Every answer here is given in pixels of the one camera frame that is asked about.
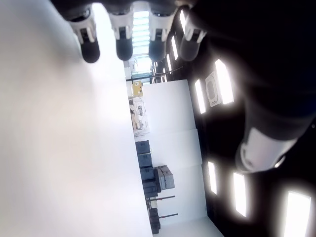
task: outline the ceiling light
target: ceiling light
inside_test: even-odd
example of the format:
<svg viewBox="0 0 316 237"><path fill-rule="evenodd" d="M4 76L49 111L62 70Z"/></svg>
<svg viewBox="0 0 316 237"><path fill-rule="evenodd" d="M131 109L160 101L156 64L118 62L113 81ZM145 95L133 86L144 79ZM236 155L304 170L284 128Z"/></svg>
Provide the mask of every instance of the ceiling light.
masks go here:
<svg viewBox="0 0 316 237"><path fill-rule="evenodd" d="M310 215L311 197L288 192L284 237L304 237Z"/></svg>
<svg viewBox="0 0 316 237"><path fill-rule="evenodd" d="M137 11L134 12L134 18L144 18L149 16L149 11Z"/></svg>
<svg viewBox="0 0 316 237"><path fill-rule="evenodd" d="M166 75L164 75L164 82L167 82L167 76Z"/></svg>
<svg viewBox="0 0 316 237"><path fill-rule="evenodd" d="M206 108L205 108L205 103L204 103L204 98L203 98L201 82L199 81L199 79L196 81L196 91L197 91L197 101L198 101L199 111L201 112L201 114L203 114L206 112Z"/></svg>
<svg viewBox="0 0 316 237"><path fill-rule="evenodd" d="M246 217L246 187L245 177L241 174L234 172L234 192L235 192L235 205L236 211Z"/></svg>
<svg viewBox="0 0 316 237"><path fill-rule="evenodd" d="M217 194L215 166L214 166L214 163L212 162L208 163L208 173L209 173L209 181L211 184L211 190L213 193Z"/></svg>
<svg viewBox="0 0 316 237"><path fill-rule="evenodd" d="M233 102L234 96L232 85L226 66L220 59L215 62L215 66L223 104Z"/></svg>
<svg viewBox="0 0 316 237"><path fill-rule="evenodd" d="M174 36L171 39L171 44L172 44L172 48L173 48L174 59L177 60L177 58L178 58L178 51L177 51L176 41L174 40Z"/></svg>
<svg viewBox="0 0 316 237"><path fill-rule="evenodd" d="M183 32L185 32L185 30L186 30L186 18L184 17L183 10L181 10L181 13L180 13L180 22L182 25Z"/></svg>
<svg viewBox="0 0 316 237"><path fill-rule="evenodd" d="M172 71L171 63L170 63L170 58L169 58L169 54L167 54L167 63L168 63L169 71Z"/></svg>

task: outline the white floor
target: white floor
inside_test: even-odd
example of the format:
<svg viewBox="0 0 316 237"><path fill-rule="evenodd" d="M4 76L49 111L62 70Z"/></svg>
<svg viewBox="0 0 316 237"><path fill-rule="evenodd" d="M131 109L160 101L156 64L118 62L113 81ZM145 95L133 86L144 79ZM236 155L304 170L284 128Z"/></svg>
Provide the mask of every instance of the white floor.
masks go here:
<svg viewBox="0 0 316 237"><path fill-rule="evenodd" d="M152 236L123 62L95 10L89 65L48 0L0 1L0 236Z"/></svg>

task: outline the white robotic joint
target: white robotic joint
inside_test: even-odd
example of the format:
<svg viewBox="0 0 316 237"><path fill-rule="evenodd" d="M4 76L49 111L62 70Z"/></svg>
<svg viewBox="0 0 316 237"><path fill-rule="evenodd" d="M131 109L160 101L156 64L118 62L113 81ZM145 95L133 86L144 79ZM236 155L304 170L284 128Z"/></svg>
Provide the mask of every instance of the white robotic joint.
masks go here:
<svg viewBox="0 0 316 237"><path fill-rule="evenodd" d="M112 29L117 40L129 40L132 37L134 14L131 7L127 14L109 13Z"/></svg>
<svg viewBox="0 0 316 237"><path fill-rule="evenodd" d="M69 21L69 23L77 35L80 44L85 42L94 43L96 41L96 25L94 13L91 8L83 12L80 18Z"/></svg>
<svg viewBox="0 0 316 237"><path fill-rule="evenodd" d="M187 17L184 33L186 41L195 41L196 43L201 43L206 33L206 31L200 29L192 23L192 21L190 20L190 16Z"/></svg>
<svg viewBox="0 0 316 237"><path fill-rule="evenodd" d="M167 40L175 12L169 16L159 16L149 12L149 34L151 41L160 40L164 42Z"/></svg>

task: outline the black pole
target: black pole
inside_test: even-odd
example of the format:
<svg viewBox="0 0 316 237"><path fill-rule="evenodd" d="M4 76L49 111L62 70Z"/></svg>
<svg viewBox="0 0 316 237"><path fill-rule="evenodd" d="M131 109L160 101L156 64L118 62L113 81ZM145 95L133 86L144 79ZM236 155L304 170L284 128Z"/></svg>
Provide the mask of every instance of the black pole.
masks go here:
<svg viewBox="0 0 316 237"><path fill-rule="evenodd" d="M172 214L172 215L167 215L167 216L160 216L159 219L164 219L166 217L177 216L177 215L179 215L179 214L177 213L177 214Z"/></svg>
<svg viewBox="0 0 316 237"><path fill-rule="evenodd" d="M164 199L175 198L175 197L176 196L160 197L160 198L149 199L149 201L161 201L161 200L164 200Z"/></svg>

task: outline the black ceiling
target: black ceiling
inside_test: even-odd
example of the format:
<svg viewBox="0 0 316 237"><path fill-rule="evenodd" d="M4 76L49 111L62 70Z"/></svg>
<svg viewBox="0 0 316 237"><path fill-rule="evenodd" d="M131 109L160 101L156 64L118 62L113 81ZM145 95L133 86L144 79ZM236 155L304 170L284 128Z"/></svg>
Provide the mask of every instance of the black ceiling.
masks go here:
<svg viewBox="0 0 316 237"><path fill-rule="evenodd" d="M199 55L191 63L180 57L174 61L171 37L175 36L180 44L183 30L179 21L179 13L175 16L169 34L167 53L170 54L172 68L184 66L183 69L168 75L168 81L187 79L190 88L196 126L199 135L203 160L203 176L208 217L225 237L266 237L280 236L282 229L281 210L285 193L298 190L312 197L309 227L313 227L316 213L316 175L313 166L316 158L316 129L309 127L305 135L286 155L285 162L271 171L245 175L247 189L248 216L243 218L234 211L232 193L232 174L236 171L235 153L243 137L245 112L244 101L233 83L235 101L227 105L210 107L206 98L205 79L214 71L215 57L210 53L209 43L205 38L201 44ZM166 62L160 62L162 68ZM200 114L195 91L195 82L201 80L204 88L206 113ZM210 191L208 178L208 161L216 165L218 195ZM316 228L306 236L316 236Z"/></svg>

